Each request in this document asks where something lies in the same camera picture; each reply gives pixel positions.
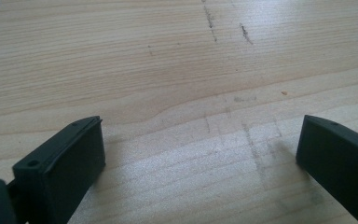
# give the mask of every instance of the black object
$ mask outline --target black object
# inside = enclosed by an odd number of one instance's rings
[[[0,180],[0,223],[66,223],[104,166],[100,118],[69,124]]]
[[[358,220],[358,133],[305,116],[296,161]]]

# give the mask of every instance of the wooden table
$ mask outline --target wooden table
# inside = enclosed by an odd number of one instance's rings
[[[103,119],[70,223],[356,223],[296,166],[305,114],[358,132],[358,1],[0,0],[0,178]]]

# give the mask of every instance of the light wood tabletop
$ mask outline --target light wood tabletop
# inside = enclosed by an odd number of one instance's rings
[[[103,119],[70,223],[357,223],[296,165],[306,114],[358,132],[358,1],[0,0],[0,178]]]

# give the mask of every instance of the wooden surface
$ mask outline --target wooden surface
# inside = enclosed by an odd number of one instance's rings
[[[103,119],[70,223],[356,223],[295,164],[305,114],[358,132],[358,1],[0,0],[0,178]]]

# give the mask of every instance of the screw hole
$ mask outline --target screw hole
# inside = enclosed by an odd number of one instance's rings
[[[39,161],[30,161],[30,162],[28,162],[28,166],[29,167],[33,167],[33,166],[36,166],[37,164],[39,164]]]

